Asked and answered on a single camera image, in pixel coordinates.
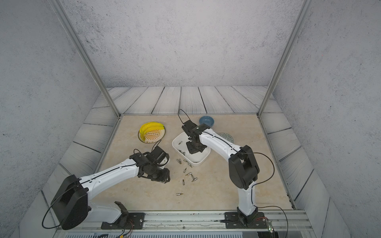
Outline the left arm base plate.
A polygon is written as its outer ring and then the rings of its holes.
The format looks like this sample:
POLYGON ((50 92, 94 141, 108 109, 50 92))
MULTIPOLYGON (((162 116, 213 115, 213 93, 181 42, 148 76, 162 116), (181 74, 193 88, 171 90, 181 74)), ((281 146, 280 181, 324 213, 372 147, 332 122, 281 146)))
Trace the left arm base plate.
POLYGON ((103 222, 101 230, 141 230, 145 219, 145 213, 123 213, 114 223, 103 222))

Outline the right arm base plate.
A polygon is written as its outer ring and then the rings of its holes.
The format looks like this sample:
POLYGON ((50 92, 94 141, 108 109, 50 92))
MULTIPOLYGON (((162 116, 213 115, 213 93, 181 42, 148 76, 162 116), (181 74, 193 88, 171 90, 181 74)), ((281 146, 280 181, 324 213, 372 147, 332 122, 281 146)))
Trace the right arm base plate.
POLYGON ((226 212, 224 220, 226 229, 267 229, 268 223, 264 213, 255 212, 250 216, 238 212, 226 212))

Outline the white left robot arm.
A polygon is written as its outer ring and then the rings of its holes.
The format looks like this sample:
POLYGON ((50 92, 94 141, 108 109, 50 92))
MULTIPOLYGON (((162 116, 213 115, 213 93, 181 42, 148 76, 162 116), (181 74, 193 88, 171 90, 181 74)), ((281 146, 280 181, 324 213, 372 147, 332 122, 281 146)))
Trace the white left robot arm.
POLYGON ((167 183, 170 171, 165 165, 144 156, 127 159, 115 166, 83 177, 68 176, 51 202, 51 209, 63 230, 71 230, 83 222, 100 222, 103 230, 140 229, 144 213, 130 213, 118 201, 102 205, 92 199, 112 186, 134 177, 167 183))

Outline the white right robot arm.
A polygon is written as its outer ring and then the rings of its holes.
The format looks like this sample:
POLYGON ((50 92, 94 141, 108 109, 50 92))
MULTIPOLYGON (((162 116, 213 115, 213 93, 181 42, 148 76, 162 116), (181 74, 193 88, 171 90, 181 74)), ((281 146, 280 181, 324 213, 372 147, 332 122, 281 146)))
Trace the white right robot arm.
POLYGON ((182 126, 182 129, 189 137, 186 145, 190 154, 201 153, 209 148, 228 162, 230 180, 238 188, 238 212, 246 217, 256 214, 258 209, 254 203, 252 188, 260 169, 251 147, 231 143, 208 127, 196 126, 188 129, 182 126))

